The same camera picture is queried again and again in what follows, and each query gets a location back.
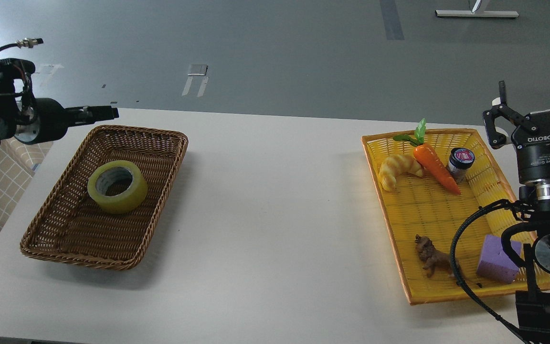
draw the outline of yellow tape roll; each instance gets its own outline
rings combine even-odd
[[[105,196],[114,183],[131,179],[131,185],[115,196]],[[103,211],[124,214],[138,207],[148,194],[148,184],[141,171],[130,161],[112,161],[100,166],[88,179],[88,194]]]

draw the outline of jar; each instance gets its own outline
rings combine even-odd
[[[462,183],[472,163],[474,163],[474,153],[468,148],[456,147],[449,155],[447,170],[456,183]]]

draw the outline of purple foam block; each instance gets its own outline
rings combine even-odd
[[[511,246],[517,254],[521,254],[521,242],[511,241]],[[502,250],[500,238],[487,235],[483,241],[481,259],[478,261],[476,274],[488,279],[510,284],[517,276],[519,268]]]

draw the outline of brown toy dog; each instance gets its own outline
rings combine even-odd
[[[425,262],[423,269],[428,270],[426,275],[428,278],[432,277],[437,266],[446,269],[449,276],[454,275],[449,262],[449,255],[437,250],[429,237],[415,235],[415,243],[415,251],[419,253],[419,259]]]

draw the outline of green carrot leaf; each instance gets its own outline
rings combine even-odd
[[[419,146],[421,143],[415,139],[413,139],[410,135],[403,134],[403,135],[395,135],[392,138],[394,141],[406,141],[411,144],[413,147]]]
[[[393,138],[392,138],[394,141],[411,141],[411,137],[409,135],[395,135]]]
[[[423,136],[426,134],[426,119],[422,118],[422,120],[419,121],[419,124],[417,124],[417,128],[415,128],[415,139],[419,142],[419,144],[423,144]]]

